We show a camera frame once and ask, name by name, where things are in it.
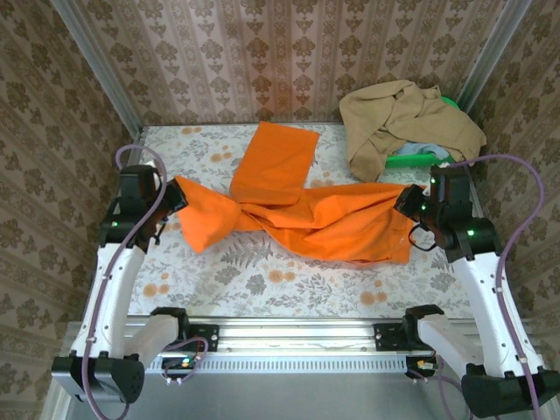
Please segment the table surface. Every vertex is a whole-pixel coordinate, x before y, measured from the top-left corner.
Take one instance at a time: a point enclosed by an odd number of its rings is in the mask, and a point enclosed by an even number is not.
[[[347,169],[345,129],[336,124],[291,124],[320,134],[305,186],[359,182]],[[255,124],[149,127],[144,144],[182,175],[220,193],[229,184],[256,131]],[[144,153],[143,161],[150,157]],[[386,170],[380,182],[427,184],[428,168]],[[421,246],[431,235],[420,232]],[[450,318],[471,318],[466,294],[442,250],[412,249],[406,265],[356,268],[294,255],[264,232],[233,233],[201,254],[184,240],[172,216],[161,244],[137,277],[130,314],[157,306],[185,307],[191,316],[400,318],[414,305],[436,304]]]

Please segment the orange fabric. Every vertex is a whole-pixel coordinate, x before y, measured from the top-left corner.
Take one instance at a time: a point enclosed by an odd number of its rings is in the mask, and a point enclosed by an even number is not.
[[[235,230],[266,230],[302,256],[406,263],[412,221],[393,209],[404,185],[304,189],[318,137],[261,122],[234,175],[231,198],[176,177],[189,202],[178,217],[192,248],[202,252]]]

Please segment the damask wallpaper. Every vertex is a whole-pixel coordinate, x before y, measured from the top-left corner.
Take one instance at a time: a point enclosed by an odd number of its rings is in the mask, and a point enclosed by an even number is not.
[[[522,314],[539,321],[537,344],[560,368],[559,2],[532,2],[471,117],[486,132],[486,154],[527,159],[546,186],[546,205],[521,235],[507,268]],[[536,182],[507,161],[477,166],[486,216],[507,239],[535,207]]]
[[[0,2],[0,419],[38,418],[129,143],[49,2]]]
[[[504,0],[77,0],[144,125],[327,122],[382,81],[456,98]]]

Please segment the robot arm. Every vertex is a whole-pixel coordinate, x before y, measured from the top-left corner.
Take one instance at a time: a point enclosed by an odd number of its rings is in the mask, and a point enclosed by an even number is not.
[[[402,329],[411,349],[428,345],[461,378],[465,401],[477,417],[498,416],[531,409],[529,387],[520,361],[527,363],[542,405],[560,391],[560,374],[544,368],[516,310],[508,280],[496,290],[495,273],[501,243],[490,220],[472,217],[468,178],[460,168],[432,167],[430,196],[412,185],[398,198],[395,209],[434,234],[453,264],[466,291],[479,330],[481,347],[455,331],[435,305],[409,308]],[[496,293],[502,293],[514,330],[521,341],[520,360],[502,316]]]
[[[88,329],[94,320],[94,306],[109,260],[131,229],[140,221],[158,195],[156,168],[134,165],[120,173],[120,197],[111,204],[101,224],[97,267],[80,332],[67,357],[57,357],[52,377],[70,394],[85,401],[81,363],[86,351]],[[167,183],[164,198],[152,216],[139,228],[116,260],[103,293],[89,353],[90,387],[96,401],[133,403],[144,385],[144,370],[161,350],[186,337],[185,309],[157,308],[146,326],[125,342],[124,327],[132,288],[152,237],[159,240],[167,216],[187,205],[177,181]]]

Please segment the blue cloth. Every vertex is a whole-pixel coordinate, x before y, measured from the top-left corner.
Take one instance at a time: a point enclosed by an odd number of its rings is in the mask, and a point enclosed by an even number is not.
[[[432,153],[438,159],[445,159],[449,156],[449,152],[441,146],[434,143],[406,143],[402,148],[395,152],[397,155],[421,155],[424,153]]]

